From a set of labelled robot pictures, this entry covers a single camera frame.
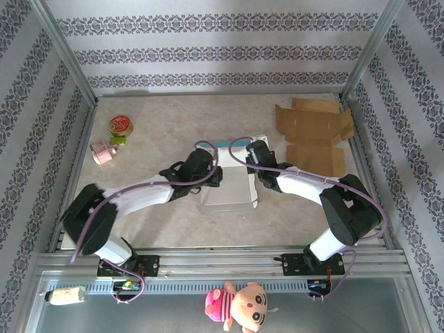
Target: striped wallpaper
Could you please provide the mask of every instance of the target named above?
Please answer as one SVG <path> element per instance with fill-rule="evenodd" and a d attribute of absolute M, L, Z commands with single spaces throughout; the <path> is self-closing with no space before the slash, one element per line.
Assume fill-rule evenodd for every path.
<path fill-rule="evenodd" d="M 444 10 L 406 1 L 370 62 L 353 108 L 434 332 L 444 332 Z"/>
<path fill-rule="evenodd" d="M 0 0 L 0 333 L 15 332 L 89 106 L 25 0 Z"/>
<path fill-rule="evenodd" d="M 48 0 L 98 96 L 339 92 L 387 0 Z"/>

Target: stuffed pig toy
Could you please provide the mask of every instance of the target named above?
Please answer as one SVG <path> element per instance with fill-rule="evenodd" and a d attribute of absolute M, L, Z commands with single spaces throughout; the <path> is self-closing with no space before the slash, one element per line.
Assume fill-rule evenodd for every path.
<path fill-rule="evenodd" d="M 255 282 L 236 292 L 231 282 L 225 289 L 211 290 L 205 300 L 205 314 L 213 321 L 223 322 L 230 330 L 233 319 L 242 326 L 243 333 L 257 332 L 264 324 L 267 312 L 265 290 Z"/>

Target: black mount bracket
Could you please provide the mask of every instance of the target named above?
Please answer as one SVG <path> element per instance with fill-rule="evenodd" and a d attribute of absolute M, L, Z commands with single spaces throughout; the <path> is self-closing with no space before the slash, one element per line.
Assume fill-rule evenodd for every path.
<path fill-rule="evenodd" d="M 345 274 L 344 263 L 339 253 L 325 260 L 320 266 L 312 268 L 306 265 L 304 253 L 284 253 L 281 257 L 276 257 L 275 260 L 282 262 L 284 276 L 327 275 L 329 267 L 332 275 Z"/>
<path fill-rule="evenodd" d="M 213 157 L 205 149 L 197 148 L 189 154 L 185 162 L 179 161 L 171 165 L 168 169 L 159 172 L 170 182 L 192 182 L 204 178 L 213 167 Z M 202 186 L 219 187 L 223 179 L 222 168 L 216 166 L 213 176 L 205 182 L 194 186 L 175 186 L 170 201 L 187 196 L 188 193 L 197 194 Z"/>
<path fill-rule="evenodd" d="M 289 167 L 292 167 L 292 164 L 289 163 L 277 163 L 275 152 L 270 151 L 265 141 L 258 140 L 254 141 L 246 147 L 248 157 L 246 158 L 246 162 L 248 164 L 252 164 L 259 167 L 267 167 L 267 168 L 276 168 L 285 170 Z M 277 171 L 263 171 L 253 168 L 247 168 L 247 172 L 256 173 L 260 182 L 264 184 L 266 189 L 272 189 L 276 192 L 282 192 L 278 185 L 278 177 L 280 172 Z"/>
<path fill-rule="evenodd" d="M 134 264 L 131 264 L 132 268 L 128 267 L 128 270 L 144 277 L 155 278 L 159 273 L 159 260 L 160 257 L 158 255 L 138 255 Z M 99 267 L 97 268 L 98 278 L 117 278 L 121 276 L 131 277 L 132 275 L 115 269 L 103 260 L 99 262 Z"/>

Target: beige floor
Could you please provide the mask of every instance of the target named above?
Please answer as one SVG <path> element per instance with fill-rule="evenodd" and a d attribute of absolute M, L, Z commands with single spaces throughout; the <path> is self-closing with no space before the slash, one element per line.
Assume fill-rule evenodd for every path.
<path fill-rule="evenodd" d="M 185 159 L 199 139 L 230 141 L 265 134 L 278 162 L 285 157 L 283 136 L 275 129 L 274 105 L 291 105 L 291 98 L 334 100 L 333 94 L 154 96 L 102 98 L 90 141 L 109 140 L 109 120 L 127 114 L 135 129 L 115 159 L 99 166 L 89 151 L 78 191 L 96 182 L 113 188 L 140 182 Z M 347 142 L 349 173 L 356 174 Z M 118 220 L 113 232 L 136 248 L 169 246 L 288 246 L 307 245 L 326 228 L 322 207 L 304 198 L 266 190 L 256 182 L 259 205 L 249 212 L 199 214 L 191 196 L 157 205 Z M 65 237 L 62 248 L 72 248 Z"/>

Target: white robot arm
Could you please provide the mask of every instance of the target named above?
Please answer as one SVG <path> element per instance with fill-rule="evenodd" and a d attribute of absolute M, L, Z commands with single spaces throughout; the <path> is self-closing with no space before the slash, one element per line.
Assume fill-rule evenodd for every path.
<path fill-rule="evenodd" d="M 210 177 L 213 168 L 216 170 Z M 205 176 L 209 178 L 200 182 Z M 114 222 L 142 208 L 182 198 L 191 190 L 199 190 L 203 186 L 218 187 L 222 177 L 222 169 L 213 166 L 212 155 L 197 148 L 185 162 L 177 162 L 158 175 L 131 185 L 133 189 L 124 195 L 116 193 L 128 187 L 103 191 L 95 184 L 87 185 L 63 214 L 63 226 L 82 254 L 98 255 L 101 259 L 132 271 L 139 264 L 137 253 L 127 241 L 111 233 Z M 109 201 L 96 213 L 85 238 L 78 244 L 90 214 L 106 199 Z"/>
<path fill-rule="evenodd" d="M 381 222 L 381 214 L 365 198 L 351 191 L 345 191 L 337 185 L 297 176 L 299 169 L 292 164 L 278 164 L 274 152 L 268 149 L 266 142 L 262 140 L 252 142 L 246 149 L 247 163 L 252 167 L 295 171 L 280 173 L 249 168 L 248 172 L 256 173 L 266 188 L 280 193 L 302 196 L 323 207 L 329 228 L 304 249 L 304 261 L 310 268 L 319 267 L 335 253 L 347 246 L 353 246 Z M 330 180 L 340 182 L 369 196 L 361 181 L 354 175 L 349 174 L 342 178 L 330 178 Z M 352 205 L 347 206 L 345 202 L 352 202 Z"/>

